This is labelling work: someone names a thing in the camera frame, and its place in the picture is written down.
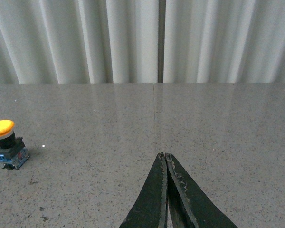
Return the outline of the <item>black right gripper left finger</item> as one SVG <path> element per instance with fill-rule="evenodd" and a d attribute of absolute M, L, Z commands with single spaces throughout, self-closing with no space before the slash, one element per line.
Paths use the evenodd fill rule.
<path fill-rule="evenodd" d="M 121 228 L 166 228 L 168 171 L 165 156 L 157 154 L 139 196 Z"/>

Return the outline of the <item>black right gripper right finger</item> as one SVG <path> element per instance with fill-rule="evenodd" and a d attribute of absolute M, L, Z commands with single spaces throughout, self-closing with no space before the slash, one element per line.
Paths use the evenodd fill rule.
<path fill-rule="evenodd" d="M 174 228 L 235 228 L 171 153 L 165 154 L 168 205 Z"/>

